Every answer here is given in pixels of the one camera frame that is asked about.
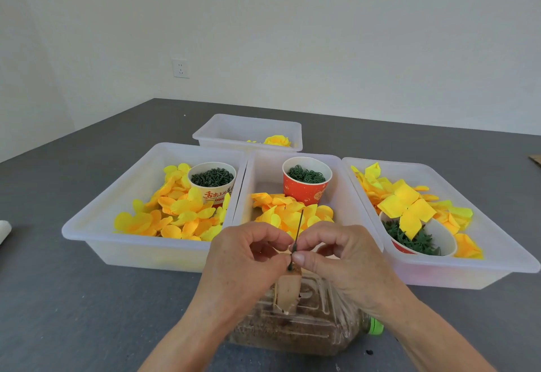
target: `forearm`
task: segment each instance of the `forearm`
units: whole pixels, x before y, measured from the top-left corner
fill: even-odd
[[[228,333],[225,316],[209,308],[188,307],[141,365],[139,372],[199,372]]]
[[[420,371],[495,371],[447,321],[414,297],[386,326]]]

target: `right hand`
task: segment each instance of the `right hand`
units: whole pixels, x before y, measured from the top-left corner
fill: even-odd
[[[311,252],[320,243],[318,251]],[[335,255],[340,259],[326,258]],[[328,280],[367,314],[385,322],[416,301],[361,225],[321,221],[299,235],[293,261]]]

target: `white plastic tray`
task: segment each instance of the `white plastic tray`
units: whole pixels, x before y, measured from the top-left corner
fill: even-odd
[[[340,158],[326,154],[298,153],[298,156],[313,157],[327,164],[333,171],[333,178],[323,192],[319,205],[328,205],[334,211],[334,221],[341,225],[364,225],[372,234],[378,247],[383,243],[375,231],[363,204],[355,193]],[[242,182],[239,203],[233,218],[233,225],[244,224],[261,214],[252,207],[251,194],[254,192],[282,193],[282,164],[290,157],[297,156],[288,151],[253,151],[248,158],[246,174]]]
[[[205,266],[210,243],[115,233],[113,222],[120,212],[133,214],[134,198],[148,201],[163,184],[162,169],[165,166],[180,163],[194,166],[210,161],[231,164],[237,170],[237,180],[223,223],[227,227],[233,221],[239,199],[246,154],[227,149],[159,143],[64,224],[62,235],[66,239],[86,241],[106,264],[200,272]]]
[[[289,138],[291,147],[263,144],[270,136]],[[220,147],[233,150],[302,150],[302,126],[299,122],[260,119],[231,115],[214,115],[193,136],[200,146]]]
[[[369,217],[383,240],[387,258],[406,284],[482,289],[510,273],[536,273],[541,268],[537,259],[429,166],[350,157],[342,161],[362,204],[369,212]],[[382,177],[387,177],[392,182],[403,178],[411,186],[427,185],[430,187],[429,193],[437,195],[441,200],[449,199],[458,207],[471,208],[473,219],[465,233],[483,249],[485,259],[413,255],[397,250],[351,170],[351,166],[354,165],[363,172],[375,162],[379,162]]]

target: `white paper roll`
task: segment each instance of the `white paper roll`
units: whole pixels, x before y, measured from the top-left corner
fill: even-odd
[[[0,244],[11,232],[11,225],[7,221],[0,221]]]

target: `translucent plastic container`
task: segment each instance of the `translucent plastic container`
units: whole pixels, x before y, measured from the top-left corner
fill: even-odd
[[[217,161],[238,172],[223,227],[231,225],[239,199],[247,156],[241,151],[211,149],[186,144],[159,143],[62,227],[66,239],[86,243],[105,261],[116,266],[201,272],[210,243],[115,233],[113,222],[120,212],[132,211],[134,198],[148,201],[163,184],[168,165]]]
[[[319,205],[328,205],[334,211],[334,221],[341,225],[364,225],[374,237],[380,250],[383,243],[375,230],[374,224],[361,203],[359,196],[351,185],[347,171],[342,161],[325,154],[299,153],[299,156],[313,157],[327,164],[333,178],[319,201]],[[250,195],[254,192],[282,193],[283,172],[282,164],[291,157],[288,151],[258,150],[250,153],[246,174],[242,182],[239,203],[233,218],[233,225],[240,225],[254,220],[261,214],[261,209],[252,208],[253,200]]]
[[[291,147],[263,144],[270,136],[289,138]],[[302,126],[299,122],[260,119],[231,115],[214,115],[193,134],[200,146],[220,147],[233,150],[302,150]]]
[[[274,286],[227,336],[227,341],[264,349],[336,355],[359,334],[379,335],[383,326],[314,275],[302,277],[295,315],[273,311]]]
[[[411,186],[427,185],[430,187],[429,193],[437,195],[440,200],[449,199],[456,206],[471,208],[473,219],[465,233],[483,249],[485,259],[414,255],[402,253],[396,249],[351,170],[351,166],[354,165],[360,171],[364,171],[375,162],[379,162],[382,177],[387,177],[392,182],[403,178]],[[406,284],[482,289],[510,273],[537,273],[541,268],[537,259],[429,166],[349,157],[343,159],[343,164],[383,240],[387,258]]]

